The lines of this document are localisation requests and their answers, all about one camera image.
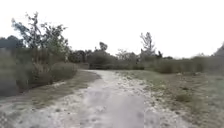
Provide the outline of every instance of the treeline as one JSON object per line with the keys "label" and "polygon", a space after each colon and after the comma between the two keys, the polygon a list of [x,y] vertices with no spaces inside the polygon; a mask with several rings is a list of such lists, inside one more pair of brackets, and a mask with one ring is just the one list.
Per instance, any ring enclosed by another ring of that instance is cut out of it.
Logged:
{"label": "treeline", "polygon": [[144,49],[140,54],[120,49],[116,56],[106,52],[107,45],[99,43],[100,48],[91,50],[77,50],[69,54],[70,62],[78,65],[88,65],[89,69],[126,69],[126,70],[153,70],[159,73],[190,73],[214,72],[222,73],[224,69],[223,46],[211,56],[200,54],[192,58],[175,59],[164,57],[161,51],[156,52],[151,34],[141,34]]}

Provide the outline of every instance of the low vegetation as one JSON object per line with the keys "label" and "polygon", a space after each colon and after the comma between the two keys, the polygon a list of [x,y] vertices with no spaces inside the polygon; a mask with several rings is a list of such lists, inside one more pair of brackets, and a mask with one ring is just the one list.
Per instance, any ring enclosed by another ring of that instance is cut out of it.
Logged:
{"label": "low vegetation", "polygon": [[164,107],[200,128],[222,127],[224,118],[224,79],[211,74],[160,74],[150,71],[123,71],[125,76],[145,80]]}

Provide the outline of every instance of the green vegetation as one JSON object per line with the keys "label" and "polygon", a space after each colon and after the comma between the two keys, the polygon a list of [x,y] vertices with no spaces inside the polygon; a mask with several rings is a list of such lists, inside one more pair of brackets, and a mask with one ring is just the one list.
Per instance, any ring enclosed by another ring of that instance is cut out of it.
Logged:
{"label": "green vegetation", "polygon": [[158,101],[200,128],[222,127],[224,118],[224,79],[211,74],[160,74],[151,71],[123,71],[145,80]]}
{"label": "green vegetation", "polygon": [[68,40],[62,36],[65,27],[39,23],[38,13],[26,17],[27,26],[12,20],[13,28],[20,33],[22,39],[14,36],[0,38],[0,74],[4,77],[10,75],[10,80],[0,81],[0,90],[3,92],[23,92],[70,79],[77,72],[75,64],[67,60],[71,50]]}

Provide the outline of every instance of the tall tree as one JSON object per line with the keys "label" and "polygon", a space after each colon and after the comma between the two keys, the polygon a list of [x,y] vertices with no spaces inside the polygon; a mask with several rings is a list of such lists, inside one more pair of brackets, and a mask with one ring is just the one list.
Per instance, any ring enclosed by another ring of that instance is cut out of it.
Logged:
{"label": "tall tree", "polygon": [[100,42],[100,50],[102,51],[106,51],[107,50],[107,44],[103,43],[103,42]]}
{"label": "tall tree", "polygon": [[148,55],[155,55],[155,45],[152,42],[152,36],[149,32],[146,35],[141,33],[140,37],[143,40],[143,46]]}
{"label": "tall tree", "polygon": [[63,25],[50,26],[38,22],[38,13],[33,17],[26,15],[28,26],[12,20],[12,26],[19,31],[23,42],[29,48],[34,61],[48,63],[49,61],[65,60],[69,53],[68,40],[62,36],[66,29]]}

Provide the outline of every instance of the bare tree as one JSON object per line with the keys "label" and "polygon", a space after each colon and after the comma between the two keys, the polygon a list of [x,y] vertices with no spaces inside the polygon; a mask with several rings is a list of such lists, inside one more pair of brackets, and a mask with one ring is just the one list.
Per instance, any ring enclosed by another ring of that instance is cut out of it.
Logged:
{"label": "bare tree", "polygon": [[152,43],[151,34],[147,32],[144,36],[143,33],[141,33],[140,37],[143,40],[143,46],[145,48],[146,53],[148,55],[155,55],[155,45]]}

